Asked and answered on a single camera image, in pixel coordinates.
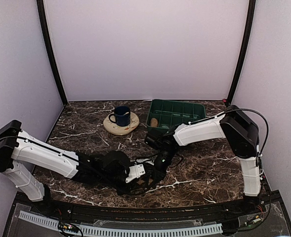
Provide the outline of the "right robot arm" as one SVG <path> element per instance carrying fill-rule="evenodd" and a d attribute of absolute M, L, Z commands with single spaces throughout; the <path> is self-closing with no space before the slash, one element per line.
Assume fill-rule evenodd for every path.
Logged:
<path fill-rule="evenodd" d="M 151 130 L 145 143 L 157 150 L 155 169 L 165 174 L 179 147 L 212 139 L 226 139 L 232 152 L 238 158 L 244 181 L 244 195 L 239 204 L 243 214 L 250 214 L 258 207 L 256 196 L 260 194 L 263 145 L 259 141 L 259 127 L 248 117 L 251 109 L 229 106 L 227 110 L 212 117 L 173 125 L 166 132 Z"/>

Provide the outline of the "green divided plastic tray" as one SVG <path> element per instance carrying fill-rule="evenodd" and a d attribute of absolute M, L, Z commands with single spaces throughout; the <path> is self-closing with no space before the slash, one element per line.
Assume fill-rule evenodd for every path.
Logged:
<path fill-rule="evenodd" d="M 150 127 L 151 118 L 157 118 L 159 127 Z M 172 126 L 206 118 L 204 105 L 172 100 L 154 99 L 147 115 L 147 131 L 165 133 Z"/>

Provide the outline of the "brown argyle sock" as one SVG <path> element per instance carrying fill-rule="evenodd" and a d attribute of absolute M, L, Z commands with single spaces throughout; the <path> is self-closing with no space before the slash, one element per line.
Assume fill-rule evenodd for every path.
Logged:
<path fill-rule="evenodd" d="M 138 185 L 140 186 L 145 186 L 146 185 L 146 182 L 142 179 L 139 179 L 137 182 L 136 182 Z"/>

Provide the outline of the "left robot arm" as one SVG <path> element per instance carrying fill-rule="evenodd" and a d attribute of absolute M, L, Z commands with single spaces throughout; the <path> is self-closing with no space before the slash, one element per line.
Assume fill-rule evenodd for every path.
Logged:
<path fill-rule="evenodd" d="M 25 162 L 75 182 L 113 187 L 119 195 L 142 195 L 154 185 L 154 167 L 150 163 L 132 162 L 121 151 L 106 155 L 66 151 L 29 135 L 21 129 L 21 122 L 13 120 L 0 129 L 0 173 L 29 200 L 37 202 L 46 215 L 53 215 L 57 205 L 50 199 L 50 189 L 31 174 Z"/>

